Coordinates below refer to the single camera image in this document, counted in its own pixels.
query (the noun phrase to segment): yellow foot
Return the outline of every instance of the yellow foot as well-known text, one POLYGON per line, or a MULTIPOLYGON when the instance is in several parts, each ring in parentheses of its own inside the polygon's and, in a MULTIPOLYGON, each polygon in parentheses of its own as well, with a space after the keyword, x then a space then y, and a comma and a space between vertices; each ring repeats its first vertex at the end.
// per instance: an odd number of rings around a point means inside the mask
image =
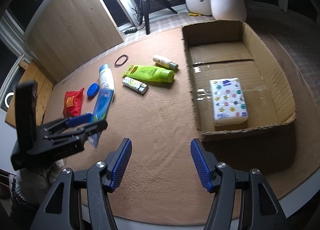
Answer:
POLYGON ((202 14, 199 14, 199 13, 188 13, 188 16, 202 16, 202 14))

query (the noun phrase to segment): red pouch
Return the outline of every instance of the red pouch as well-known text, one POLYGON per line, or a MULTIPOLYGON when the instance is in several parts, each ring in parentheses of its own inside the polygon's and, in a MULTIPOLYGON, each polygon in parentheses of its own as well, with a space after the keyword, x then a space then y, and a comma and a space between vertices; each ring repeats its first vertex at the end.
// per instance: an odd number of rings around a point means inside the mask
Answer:
POLYGON ((66 92, 64 96, 63 109, 63 115, 65 118, 74 117, 81 114, 83 90, 84 88, 82 88, 80 91, 66 92))

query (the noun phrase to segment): open cardboard box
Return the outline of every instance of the open cardboard box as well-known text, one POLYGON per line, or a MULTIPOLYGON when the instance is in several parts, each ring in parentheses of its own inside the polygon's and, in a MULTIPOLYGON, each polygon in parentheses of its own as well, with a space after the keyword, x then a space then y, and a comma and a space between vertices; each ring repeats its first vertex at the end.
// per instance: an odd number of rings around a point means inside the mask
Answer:
POLYGON ((267 46, 246 23, 213 21, 182 28, 198 130, 203 140, 243 137, 295 119, 288 80, 267 46), (248 119, 214 126, 212 79, 238 77, 248 119))

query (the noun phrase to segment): blue cap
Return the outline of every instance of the blue cap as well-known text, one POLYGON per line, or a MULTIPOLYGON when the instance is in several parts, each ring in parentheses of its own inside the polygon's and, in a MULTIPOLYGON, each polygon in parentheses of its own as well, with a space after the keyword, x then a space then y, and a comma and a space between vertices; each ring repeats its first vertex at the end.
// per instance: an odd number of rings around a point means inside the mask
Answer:
POLYGON ((106 69, 106 68, 109 68, 109 65, 108 64, 103 64, 100 68, 99 68, 99 74, 102 70, 106 69))
POLYGON ((93 98, 96 96, 96 94, 99 92, 99 85, 97 83, 93 83, 87 91, 87 96, 90 98, 93 98))

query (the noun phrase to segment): tissue pack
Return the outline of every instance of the tissue pack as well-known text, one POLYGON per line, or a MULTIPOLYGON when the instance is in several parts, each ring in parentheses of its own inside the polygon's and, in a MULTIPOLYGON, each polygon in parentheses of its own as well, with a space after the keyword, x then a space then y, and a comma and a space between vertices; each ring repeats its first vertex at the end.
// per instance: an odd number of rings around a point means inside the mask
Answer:
POLYGON ((247 106, 238 78, 210 80, 215 126, 239 124, 248 118, 247 106))

